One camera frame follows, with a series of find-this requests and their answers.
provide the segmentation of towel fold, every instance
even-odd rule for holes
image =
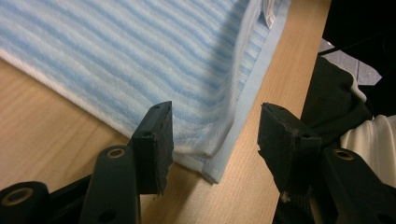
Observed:
[[[290,0],[0,1],[0,57],[131,136],[173,102],[176,162],[221,180]]]

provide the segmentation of folded towel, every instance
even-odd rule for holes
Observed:
[[[131,136],[173,102],[176,162],[218,183],[290,0],[0,1],[0,57]]]

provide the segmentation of wooden table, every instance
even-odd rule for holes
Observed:
[[[260,105],[270,102],[301,115],[329,5],[330,0],[292,1],[274,58],[221,182],[211,185],[173,164],[164,196],[141,197],[143,223],[271,223],[278,192],[257,153]],[[54,191],[90,174],[99,151],[127,141],[0,61],[0,189],[35,180]]]

